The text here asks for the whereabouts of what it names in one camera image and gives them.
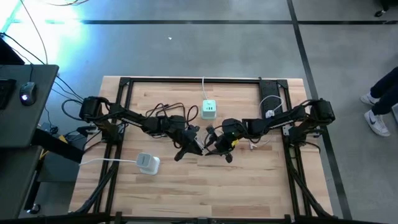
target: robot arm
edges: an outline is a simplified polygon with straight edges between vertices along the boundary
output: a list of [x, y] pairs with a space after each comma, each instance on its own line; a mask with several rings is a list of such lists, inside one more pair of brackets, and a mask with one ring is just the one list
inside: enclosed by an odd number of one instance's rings
[[[102, 104], [109, 110], [108, 114], [102, 113]], [[108, 119], [118, 119], [141, 128], [143, 132], [153, 137], [167, 135], [173, 140], [174, 146], [181, 149], [174, 157], [176, 161], [188, 152], [202, 155], [201, 147], [195, 140], [199, 127], [192, 125], [186, 127], [187, 121], [183, 116], [146, 117], [119, 104], [110, 103], [106, 98], [90, 96], [84, 99], [79, 117], [88, 123], [94, 123], [102, 131], [103, 139], [107, 141], [120, 140], [120, 126], [108, 121]]]
[[[310, 114], [305, 111], [308, 106], [312, 106]], [[302, 123], [289, 129], [289, 143], [303, 144], [308, 133], [319, 133], [320, 130], [316, 129], [319, 125], [328, 125], [334, 120], [335, 115], [330, 102], [323, 99], [304, 101], [290, 111], [266, 119], [242, 119], [242, 121], [233, 118], [226, 119], [221, 126], [207, 127], [208, 135], [205, 139], [205, 149], [208, 149], [212, 144], [215, 145], [215, 149], [209, 151], [206, 156], [212, 154], [225, 155], [227, 162], [231, 162], [232, 155], [230, 152], [240, 139], [245, 138], [257, 143], [270, 130], [297, 121], [302, 121]], [[215, 133], [217, 128], [223, 129], [222, 135], [217, 136]]]

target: white sneaker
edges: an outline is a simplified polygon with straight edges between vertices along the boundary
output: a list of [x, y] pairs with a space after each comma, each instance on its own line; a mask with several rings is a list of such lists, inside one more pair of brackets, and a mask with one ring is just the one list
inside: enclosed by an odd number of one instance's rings
[[360, 99], [363, 103], [366, 103], [366, 104], [372, 105], [372, 106], [375, 105], [379, 101], [379, 99], [373, 98], [371, 96], [370, 92], [361, 96]]
[[372, 110], [369, 110], [365, 113], [365, 120], [368, 122], [368, 125], [371, 129], [378, 135], [383, 137], [390, 136], [390, 132], [388, 131], [386, 125], [384, 124], [383, 118], [381, 115], [374, 115]]

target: person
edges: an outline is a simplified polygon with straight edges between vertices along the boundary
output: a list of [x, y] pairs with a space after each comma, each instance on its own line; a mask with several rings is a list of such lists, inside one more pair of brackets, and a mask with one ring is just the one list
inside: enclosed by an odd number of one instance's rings
[[398, 67], [380, 79], [369, 93], [361, 96], [361, 101], [372, 105], [372, 109], [364, 115], [371, 129], [380, 136], [390, 136], [382, 116], [398, 103]]

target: wooden table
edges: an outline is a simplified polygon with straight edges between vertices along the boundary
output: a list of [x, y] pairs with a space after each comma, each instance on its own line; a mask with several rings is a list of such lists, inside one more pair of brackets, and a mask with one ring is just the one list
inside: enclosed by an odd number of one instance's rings
[[[115, 101], [120, 77], [104, 77], [100, 96]], [[302, 79], [288, 79], [292, 105], [306, 100]], [[205, 127], [220, 125], [227, 118], [259, 117], [259, 90], [253, 84], [205, 84], [209, 99], [217, 102], [217, 119], [206, 121], [198, 117], [199, 138], [205, 137]], [[201, 106], [203, 101], [199, 83], [134, 83], [130, 110], [145, 113], [157, 103], [182, 102], [186, 108]], [[182, 114], [182, 110], [170, 111]], [[224, 157], [184, 155], [175, 162], [179, 149], [169, 138], [153, 139], [139, 128], [126, 129], [121, 159], [135, 160], [140, 152], [160, 158], [159, 173], [144, 175], [133, 163], [121, 162], [114, 192], [112, 214], [137, 217], [235, 217], [283, 218], [293, 214], [289, 192], [284, 148], [279, 130], [273, 130], [249, 150], [248, 140], [242, 139], [232, 152], [233, 162]], [[105, 144], [94, 147], [82, 161], [101, 158]], [[308, 188], [323, 208], [332, 213], [319, 152], [313, 146], [301, 148]], [[80, 167], [70, 210], [81, 207], [98, 184], [102, 162]], [[101, 211], [104, 211], [107, 189], [104, 190]], [[300, 211], [302, 194], [298, 188]]]

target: power outlet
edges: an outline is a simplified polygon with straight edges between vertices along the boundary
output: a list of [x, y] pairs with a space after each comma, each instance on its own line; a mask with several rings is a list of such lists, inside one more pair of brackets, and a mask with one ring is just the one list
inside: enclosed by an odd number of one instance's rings
[[216, 119], [217, 117], [217, 106], [215, 100], [203, 100], [201, 107], [201, 118], [202, 119]]

